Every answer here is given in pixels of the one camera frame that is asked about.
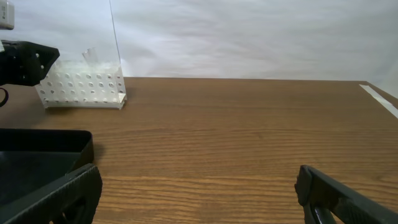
white tape strip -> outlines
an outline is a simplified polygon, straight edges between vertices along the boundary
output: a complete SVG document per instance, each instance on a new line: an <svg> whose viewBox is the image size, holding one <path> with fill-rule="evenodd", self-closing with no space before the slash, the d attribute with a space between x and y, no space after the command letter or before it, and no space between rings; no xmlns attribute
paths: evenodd
<svg viewBox="0 0 398 224"><path fill-rule="evenodd" d="M4 51L4 47L2 46L2 42L0 40L0 52L3 52L3 51Z"/></svg>
<svg viewBox="0 0 398 224"><path fill-rule="evenodd" d="M396 118L398 118L398 110L390 102L384 99L380 94L374 91L370 86L360 85L367 93L369 93L373 98L375 98L383 107L385 107L390 113L392 113Z"/></svg>

wood grain surface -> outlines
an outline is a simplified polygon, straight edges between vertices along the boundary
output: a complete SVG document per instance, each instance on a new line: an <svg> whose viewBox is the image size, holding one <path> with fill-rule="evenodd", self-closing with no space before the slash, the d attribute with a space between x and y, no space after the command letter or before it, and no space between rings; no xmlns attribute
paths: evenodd
<svg viewBox="0 0 398 224"><path fill-rule="evenodd" d="M359 83L126 78L122 110L44 110L5 86L0 126L93 133L97 224L303 223L302 164L398 212L398 119Z"/></svg>

white wall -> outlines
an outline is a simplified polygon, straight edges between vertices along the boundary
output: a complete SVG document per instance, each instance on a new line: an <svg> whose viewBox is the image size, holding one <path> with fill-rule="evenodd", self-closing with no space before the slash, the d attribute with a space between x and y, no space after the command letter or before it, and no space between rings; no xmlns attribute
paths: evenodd
<svg viewBox="0 0 398 224"><path fill-rule="evenodd" d="M108 0L14 0L18 37L117 60ZM367 80L398 97L396 0L112 0L125 76Z"/></svg>

white perforated rack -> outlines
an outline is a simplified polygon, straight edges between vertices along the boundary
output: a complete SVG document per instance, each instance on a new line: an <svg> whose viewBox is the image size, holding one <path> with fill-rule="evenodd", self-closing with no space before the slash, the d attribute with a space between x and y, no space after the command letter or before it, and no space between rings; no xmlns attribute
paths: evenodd
<svg viewBox="0 0 398 224"><path fill-rule="evenodd" d="M45 108L119 108L127 100L118 63L57 62L36 85Z"/></svg>

black tray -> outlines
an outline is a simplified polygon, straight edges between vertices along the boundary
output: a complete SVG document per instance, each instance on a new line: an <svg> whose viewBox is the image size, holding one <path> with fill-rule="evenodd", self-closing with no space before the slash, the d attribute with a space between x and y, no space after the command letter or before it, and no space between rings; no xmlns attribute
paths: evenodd
<svg viewBox="0 0 398 224"><path fill-rule="evenodd" d="M0 129L0 207L93 159L88 131Z"/></svg>

